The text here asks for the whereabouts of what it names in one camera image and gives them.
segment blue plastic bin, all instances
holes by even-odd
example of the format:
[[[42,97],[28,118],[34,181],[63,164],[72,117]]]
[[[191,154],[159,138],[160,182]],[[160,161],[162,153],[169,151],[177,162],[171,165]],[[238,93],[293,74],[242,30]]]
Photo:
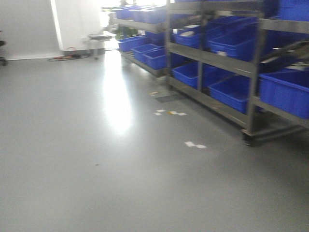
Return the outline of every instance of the blue plastic bin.
[[[309,21],[309,0],[281,0],[279,19]]]
[[[199,33],[201,33],[201,26],[192,24],[192,25],[189,25],[189,26],[186,26],[186,27],[183,27],[183,28],[179,28],[177,30],[177,34],[179,35],[181,33],[187,32],[187,31],[193,31],[195,34],[199,34]]]
[[[273,72],[260,77],[262,102],[309,119],[309,71]]]
[[[118,40],[119,50],[122,52],[128,52],[133,47],[138,47],[148,43],[148,38],[145,36],[135,36]]]
[[[177,80],[197,89],[198,62],[182,65],[172,72]]]
[[[182,65],[172,71],[177,80],[197,89],[198,62],[195,61]],[[203,88],[206,88],[232,74],[232,72],[203,64]]]
[[[245,76],[233,76],[225,81],[209,86],[211,96],[245,114],[249,98],[250,79]]]
[[[246,28],[210,40],[211,50],[222,56],[250,61],[255,49],[256,29]]]
[[[116,12],[116,18],[125,19],[125,18],[132,18],[133,12],[131,10],[139,8],[140,8],[139,6],[129,6],[120,9],[114,9],[114,11]]]
[[[254,17],[226,16],[210,21],[206,27],[204,47],[210,47],[210,40],[243,29],[256,20]]]
[[[165,22],[166,15],[167,11],[165,6],[158,6],[134,11],[133,18],[138,22],[158,24]]]
[[[165,37],[165,32],[161,33],[153,33],[150,31],[145,31],[145,36],[151,39],[156,39],[156,40],[163,40]]]
[[[164,69],[167,67],[167,56],[164,48],[147,52],[144,56],[146,58],[146,64],[155,70]],[[170,58],[172,67],[176,67],[187,61],[186,57],[175,53],[171,53]]]
[[[222,1],[222,0],[175,0],[175,2],[189,2],[189,1]],[[264,0],[265,16],[271,17],[278,14],[280,0]]]
[[[150,6],[141,6],[140,8],[136,9],[136,10],[129,10],[131,13],[132,13],[132,17],[133,17],[133,20],[136,21],[136,22],[143,22],[143,17],[142,17],[142,14],[141,14],[141,10],[142,9],[146,9],[146,8],[149,8]]]
[[[173,36],[177,44],[199,48],[201,34],[194,34],[192,36],[181,36],[174,34]]]
[[[134,58],[140,62],[146,62],[145,53],[159,49],[160,47],[151,43],[132,48]]]
[[[146,64],[149,67],[155,70],[166,68],[167,57],[166,57],[165,49],[158,49],[155,51],[147,52],[144,55],[145,55]]]

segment white wall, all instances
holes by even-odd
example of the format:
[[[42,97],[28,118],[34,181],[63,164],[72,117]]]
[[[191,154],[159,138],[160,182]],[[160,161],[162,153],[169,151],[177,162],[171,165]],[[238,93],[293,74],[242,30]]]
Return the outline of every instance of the white wall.
[[[60,49],[87,49],[83,37],[101,30],[99,0],[51,0]]]
[[[0,0],[0,30],[0,39],[7,42],[0,56],[7,59],[61,54],[50,0]]]

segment epoxy floor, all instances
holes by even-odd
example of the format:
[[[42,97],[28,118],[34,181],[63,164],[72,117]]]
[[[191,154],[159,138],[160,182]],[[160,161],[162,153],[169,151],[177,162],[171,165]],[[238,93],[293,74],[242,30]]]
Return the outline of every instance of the epoxy floor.
[[[12,61],[0,67],[0,231],[308,232],[309,133],[247,147],[118,51]]]

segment rack caster wheel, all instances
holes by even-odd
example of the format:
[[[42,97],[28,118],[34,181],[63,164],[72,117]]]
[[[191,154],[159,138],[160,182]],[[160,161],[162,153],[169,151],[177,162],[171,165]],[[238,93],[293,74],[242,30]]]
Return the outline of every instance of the rack caster wheel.
[[[243,134],[243,140],[245,142],[245,145],[247,146],[254,146],[254,138],[247,135],[247,134]]]

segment metal shelving rack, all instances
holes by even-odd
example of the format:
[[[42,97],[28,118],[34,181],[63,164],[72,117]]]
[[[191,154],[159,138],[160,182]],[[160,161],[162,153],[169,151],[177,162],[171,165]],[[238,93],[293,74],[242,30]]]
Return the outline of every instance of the metal shelving rack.
[[[240,125],[243,128],[242,132],[247,145],[251,145],[254,140],[278,137],[303,131],[305,128],[309,129],[309,120],[301,119],[269,104],[261,102],[257,95],[259,69],[262,62],[261,54],[264,49],[267,30],[309,34],[309,22],[265,19],[263,0],[198,1],[177,3],[171,3],[170,0],[167,0],[167,8],[168,21],[166,46],[168,48],[168,57],[170,57],[169,53],[172,52],[199,61],[197,89],[176,80],[172,77],[171,70],[169,68],[169,75],[167,76],[167,79],[170,87],[180,90],[217,113],[225,116],[234,123]],[[170,16],[172,14],[200,15],[202,18],[202,26],[206,25],[210,15],[241,15],[258,17],[258,39],[253,61],[246,62],[230,57],[223,57],[211,52],[203,51],[202,49],[195,49],[172,43],[170,41],[170,30],[173,29],[170,24]],[[295,52],[291,52],[291,48],[295,47]],[[280,49],[277,53],[274,53],[273,56],[269,56],[268,58],[279,57],[283,54],[290,57],[301,57],[306,54],[308,55],[309,43],[298,47],[297,45],[292,45],[287,47],[287,49]],[[216,66],[218,68],[251,78],[250,98],[247,114],[242,114],[234,110],[228,105],[213,99],[202,91],[202,63]],[[257,113],[257,106],[262,107],[267,110],[267,112],[262,114]]]
[[[113,23],[117,23],[119,25],[129,27],[129,28],[135,28],[135,29],[140,29],[140,30],[146,30],[150,31],[153,33],[160,33],[165,31],[164,23],[159,23],[159,24],[149,24],[149,23],[141,23],[141,22],[136,22],[131,19],[118,19],[118,18],[113,18]],[[121,52],[121,55],[130,60],[131,62],[139,65],[146,71],[150,72],[152,75],[156,77],[161,77],[164,75],[164,70],[155,70],[148,65],[138,61],[137,59],[134,58],[134,55],[132,52]]]

